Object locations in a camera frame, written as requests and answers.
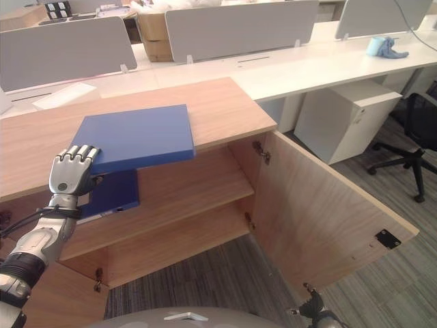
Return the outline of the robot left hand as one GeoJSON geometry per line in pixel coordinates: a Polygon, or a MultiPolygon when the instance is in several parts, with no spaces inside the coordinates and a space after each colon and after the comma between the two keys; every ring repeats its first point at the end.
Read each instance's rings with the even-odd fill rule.
{"type": "Polygon", "coordinates": [[[48,184],[51,192],[82,196],[92,191],[103,181],[103,176],[91,173],[99,152],[99,148],[88,145],[74,145],[60,152],[51,167],[48,184]]]}

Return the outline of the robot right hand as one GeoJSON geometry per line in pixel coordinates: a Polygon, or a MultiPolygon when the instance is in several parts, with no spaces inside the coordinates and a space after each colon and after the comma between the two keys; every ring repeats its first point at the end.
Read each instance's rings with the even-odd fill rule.
{"type": "Polygon", "coordinates": [[[324,301],[320,293],[311,284],[304,282],[302,285],[309,293],[310,298],[298,308],[288,309],[287,313],[291,315],[303,316],[311,319],[312,322],[315,322],[324,311],[324,301]]]}

